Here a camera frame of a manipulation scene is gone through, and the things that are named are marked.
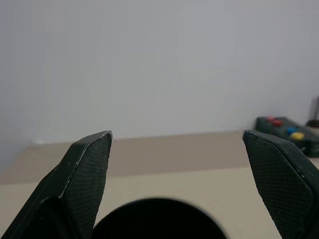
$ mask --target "table surface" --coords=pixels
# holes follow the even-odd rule
[[[241,134],[114,140],[97,222],[127,202],[172,197],[202,208],[230,239],[280,239],[258,195]],[[69,146],[29,147],[2,174],[0,236]],[[319,166],[319,159],[311,161]]]

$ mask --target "yellow button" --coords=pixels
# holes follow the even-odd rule
[[[305,134],[301,133],[301,132],[294,132],[290,135],[290,137],[293,139],[300,140],[300,139],[303,139],[305,137]]]

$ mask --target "red button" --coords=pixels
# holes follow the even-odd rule
[[[271,122],[271,121],[273,121],[275,119],[275,117],[273,117],[273,116],[268,116],[267,118],[266,118],[266,120],[268,121],[268,122]]]
[[[275,119],[275,120],[273,120],[273,126],[281,127],[281,126],[283,126],[283,122],[279,119]]]

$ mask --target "blue button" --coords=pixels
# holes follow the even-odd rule
[[[292,133],[294,133],[294,132],[296,132],[297,131],[297,129],[296,128],[287,128],[287,134],[288,135],[290,135],[290,134],[292,134]]]

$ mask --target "dark object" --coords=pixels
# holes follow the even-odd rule
[[[309,157],[319,157],[319,136],[286,117],[258,117],[255,130],[288,140]]]
[[[115,209],[95,226],[92,239],[174,237],[226,238],[196,207],[173,199],[150,198]]]
[[[3,239],[103,239],[200,237],[225,239],[204,212],[173,199],[128,203],[93,229],[106,181],[110,131],[71,145],[45,176],[3,235]]]
[[[319,96],[312,101],[307,126],[319,128]]]
[[[247,130],[243,140],[260,196],[283,239],[319,237],[319,170],[291,142]]]

